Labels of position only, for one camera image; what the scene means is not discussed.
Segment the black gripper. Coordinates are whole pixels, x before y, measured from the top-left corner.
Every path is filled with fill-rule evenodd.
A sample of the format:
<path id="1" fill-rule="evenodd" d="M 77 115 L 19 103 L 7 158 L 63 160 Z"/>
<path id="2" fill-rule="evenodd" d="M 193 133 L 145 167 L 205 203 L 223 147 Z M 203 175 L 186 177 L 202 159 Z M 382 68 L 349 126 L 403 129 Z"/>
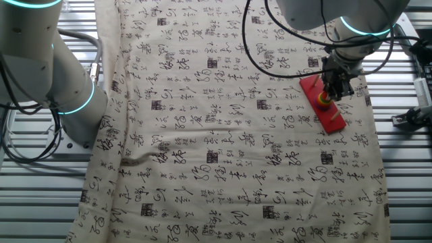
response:
<path id="1" fill-rule="evenodd" d="M 338 64 L 333 56 L 323 57 L 322 75 L 323 91 L 327 94 L 327 100 L 340 101 L 343 97 L 354 94 L 350 85 L 350 80 L 355 77 L 354 74 L 346 71 L 344 66 Z"/>

